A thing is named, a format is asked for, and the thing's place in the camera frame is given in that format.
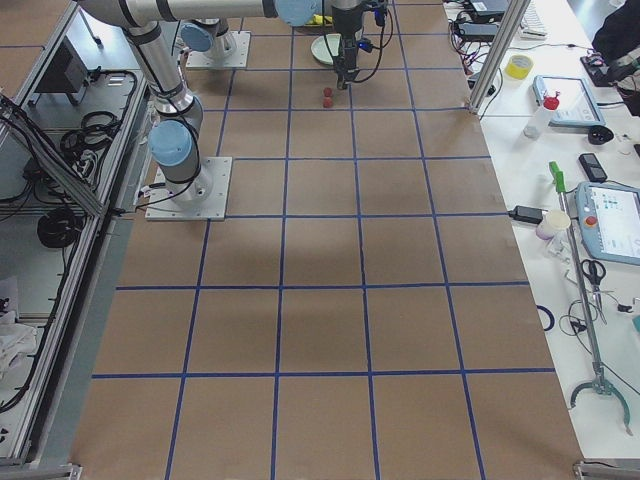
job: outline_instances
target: white plate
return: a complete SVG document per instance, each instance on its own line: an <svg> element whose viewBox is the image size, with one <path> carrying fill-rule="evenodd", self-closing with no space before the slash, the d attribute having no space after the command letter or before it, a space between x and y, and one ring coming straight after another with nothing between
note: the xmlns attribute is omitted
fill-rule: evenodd
<svg viewBox="0 0 640 480"><path fill-rule="evenodd" d="M327 35L327 41L329 42L329 48L331 49L331 53L333 56L338 55L338 48L340 46L340 34L339 33L330 33ZM320 63L324 63L325 65L333 65L333 60L331 55L329 54L329 50L327 49L327 44L324 41L324 37L320 36L316 38L311 44L311 53L313 57L318 60Z"/></svg>

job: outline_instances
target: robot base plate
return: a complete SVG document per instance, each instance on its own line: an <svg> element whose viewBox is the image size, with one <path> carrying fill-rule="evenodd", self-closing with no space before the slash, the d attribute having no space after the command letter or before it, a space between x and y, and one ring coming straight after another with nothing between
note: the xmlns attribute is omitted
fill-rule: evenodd
<svg viewBox="0 0 640 480"><path fill-rule="evenodd" d="M202 52L191 52L187 60L190 70L226 70L229 68L247 68L249 58L250 32L231 32L236 40L236 51L221 60L213 60Z"/></svg>
<svg viewBox="0 0 640 480"><path fill-rule="evenodd" d="M202 168L209 171L213 177L213 190L203 201L178 204L173 200L166 200L147 208L145 218L147 220L224 220L227 210L227 198L229 195L229 182L231 180L231 157L205 157L202 159ZM164 182L164 174L158 169L155 182ZM167 198L169 193L164 189L151 191L150 202Z"/></svg>

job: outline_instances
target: yellow tape roll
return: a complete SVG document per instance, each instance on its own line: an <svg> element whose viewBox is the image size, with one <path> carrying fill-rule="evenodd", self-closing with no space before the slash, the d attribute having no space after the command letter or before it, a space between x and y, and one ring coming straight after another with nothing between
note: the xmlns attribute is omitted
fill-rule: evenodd
<svg viewBox="0 0 640 480"><path fill-rule="evenodd" d="M526 55L514 55L509 59L509 63L504 68L504 73L510 77L522 80L533 68L533 60Z"/></svg>

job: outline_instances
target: red object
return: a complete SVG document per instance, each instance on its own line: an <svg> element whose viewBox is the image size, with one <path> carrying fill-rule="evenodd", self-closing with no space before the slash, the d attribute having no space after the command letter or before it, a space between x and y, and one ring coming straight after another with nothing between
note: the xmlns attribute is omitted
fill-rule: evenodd
<svg viewBox="0 0 640 480"><path fill-rule="evenodd" d="M558 95L560 95L560 92L556 92L555 97L548 97L545 95L544 102L542 102L544 108L547 110L557 110L560 106L560 99L558 98Z"/></svg>

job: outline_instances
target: green handle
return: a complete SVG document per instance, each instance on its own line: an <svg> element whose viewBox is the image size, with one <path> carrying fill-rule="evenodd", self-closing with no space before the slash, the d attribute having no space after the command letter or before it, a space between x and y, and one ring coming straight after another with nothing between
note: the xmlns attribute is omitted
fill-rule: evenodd
<svg viewBox="0 0 640 480"><path fill-rule="evenodd" d="M553 183L556 185L557 193L566 193L567 189L564 186L564 173L558 167L556 162L549 162L549 170L551 171L551 176L553 177Z"/></svg>

